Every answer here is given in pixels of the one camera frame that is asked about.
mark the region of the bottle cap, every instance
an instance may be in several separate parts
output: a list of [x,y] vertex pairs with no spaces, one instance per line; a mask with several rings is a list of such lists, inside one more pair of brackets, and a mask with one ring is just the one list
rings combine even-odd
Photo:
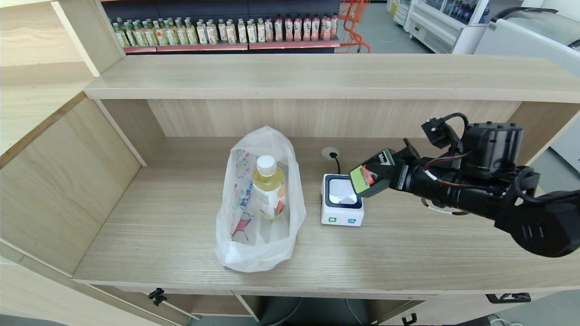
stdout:
[[262,155],[256,161],[258,172],[263,176],[271,176],[276,172],[278,166],[276,160],[271,155]]

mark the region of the plastic bag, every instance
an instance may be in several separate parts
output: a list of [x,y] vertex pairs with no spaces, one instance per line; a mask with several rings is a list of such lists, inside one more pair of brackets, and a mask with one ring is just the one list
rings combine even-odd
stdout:
[[[262,219],[252,200],[252,173],[261,155],[272,155],[284,171],[287,208],[273,222]],[[300,172],[290,141],[265,126],[246,135],[231,150],[216,219],[216,256],[231,269],[251,273],[290,259],[306,216]]]

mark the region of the orange basket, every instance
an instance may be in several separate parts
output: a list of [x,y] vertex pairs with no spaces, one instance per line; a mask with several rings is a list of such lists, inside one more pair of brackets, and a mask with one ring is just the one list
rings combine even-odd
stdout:
[[357,23],[362,21],[364,12],[370,0],[341,0],[338,18],[343,20],[343,32],[340,37],[340,47],[346,51],[336,53],[361,53],[363,47],[366,53],[371,52],[371,47],[363,42],[362,36],[354,31]]

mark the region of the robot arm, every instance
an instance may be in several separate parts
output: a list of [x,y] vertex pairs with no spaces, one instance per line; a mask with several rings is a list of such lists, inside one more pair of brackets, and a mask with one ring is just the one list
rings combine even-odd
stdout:
[[[461,138],[446,123],[461,117]],[[561,257],[580,247],[580,190],[555,191],[533,197],[539,174],[516,166],[523,129],[491,121],[469,124],[461,113],[432,118],[422,125],[431,144],[449,146],[438,158],[420,157],[411,143],[395,152],[378,152],[350,171],[354,191],[371,197],[391,188],[421,197],[423,205],[472,213],[495,221],[525,250],[545,257]],[[516,205],[521,198],[523,202]]]

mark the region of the gray floor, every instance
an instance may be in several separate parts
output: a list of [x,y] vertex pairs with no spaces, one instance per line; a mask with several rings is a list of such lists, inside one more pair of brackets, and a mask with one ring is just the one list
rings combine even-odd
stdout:
[[[372,48],[373,53],[431,53],[417,40],[409,40],[408,34],[386,12],[382,3],[371,3],[362,23],[355,29]],[[542,174],[540,187],[544,191],[572,190],[580,188],[580,175],[570,168],[555,152],[548,149],[532,166]],[[192,321],[193,326],[256,326],[273,323],[290,313],[298,298],[268,298],[260,323],[251,318],[204,317]],[[355,314],[368,322],[363,300],[349,300]],[[580,320],[580,291],[565,291],[530,304],[499,313],[504,319],[523,323],[525,326],[577,325]],[[325,325],[358,325],[343,299],[306,298],[287,322],[323,323]],[[56,326],[57,323],[0,315],[2,326]]]

